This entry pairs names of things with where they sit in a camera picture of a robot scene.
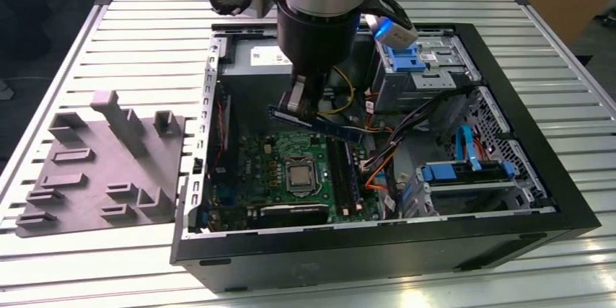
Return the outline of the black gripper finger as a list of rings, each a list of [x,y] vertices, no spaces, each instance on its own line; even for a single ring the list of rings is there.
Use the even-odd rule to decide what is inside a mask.
[[[321,69],[306,77],[306,117],[314,119],[318,104],[330,77],[330,70]]]
[[[298,74],[292,74],[292,86],[284,91],[278,101],[278,109],[294,116],[302,117],[306,112],[306,79]]]

